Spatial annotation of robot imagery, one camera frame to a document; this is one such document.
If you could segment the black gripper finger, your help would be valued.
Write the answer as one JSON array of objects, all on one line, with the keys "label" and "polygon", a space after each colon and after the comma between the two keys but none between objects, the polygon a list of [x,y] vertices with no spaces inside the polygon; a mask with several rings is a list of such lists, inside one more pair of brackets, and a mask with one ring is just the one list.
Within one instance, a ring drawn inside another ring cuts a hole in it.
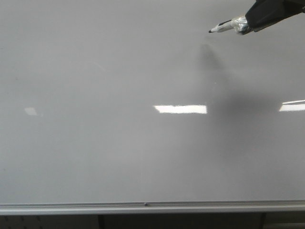
[{"label": "black gripper finger", "polygon": [[256,0],[245,17],[250,28],[264,29],[304,11],[304,0]]}]

